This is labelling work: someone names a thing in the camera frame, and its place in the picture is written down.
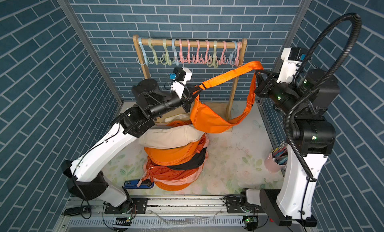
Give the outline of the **dark red-orange bag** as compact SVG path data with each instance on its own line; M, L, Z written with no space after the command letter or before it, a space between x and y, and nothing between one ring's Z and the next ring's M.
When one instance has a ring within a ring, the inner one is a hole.
M204 165L201 165L197 169L186 170L186 171L175 171L171 170L166 166L160 166L154 164L150 159L147 160L147 163L144 165L144 175L140 180L150 179L152 182L154 181L154 177L157 179L163 180L171 180L171 179L182 179L186 176L194 174L196 171L203 171Z

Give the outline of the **large pink sling bag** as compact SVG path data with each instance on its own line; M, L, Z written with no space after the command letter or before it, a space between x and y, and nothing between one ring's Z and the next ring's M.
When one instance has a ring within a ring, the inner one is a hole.
M162 183L166 186L171 186L171 187L184 186L184 185L191 184L194 181L196 181L198 179L198 177L200 176L200 174L201 174L201 171L196 171L194 174L186 176L185 178L171 179L171 180L157 179L154 177L154 181L158 182L158 183Z

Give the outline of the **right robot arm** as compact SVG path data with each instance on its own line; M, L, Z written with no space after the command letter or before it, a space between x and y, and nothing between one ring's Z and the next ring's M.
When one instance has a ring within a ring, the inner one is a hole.
M311 69L300 78L306 64L323 39L339 24L352 25L347 43L328 70ZM280 72L255 70L257 87L252 94L268 97L283 117L286 134L286 172L281 189L247 189L244 203L257 204L278 226L289 227L298 222L304 229L315 227L312 200L322 167L331 155L336 130L325 119L328 106L339 95L336 71L356 44L362 28L357 13L347 13L332 21L317 37L311 48L285 48Z

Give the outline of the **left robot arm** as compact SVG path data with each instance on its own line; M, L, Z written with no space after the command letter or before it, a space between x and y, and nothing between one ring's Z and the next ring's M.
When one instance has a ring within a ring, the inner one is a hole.
M116 117L107 134L84 155L62 163L71 195L86 203L93 199L102 200L116 208L119 214L132 212L132 200L127 190L105 178L102 169L123 148L152 128L157 118L179 107L186 112L191 109L201 88L174 81L173 86L177 85L181 86L181 95L172 90L160 90L154 79L144 79L133 86L132 92L137 103Z

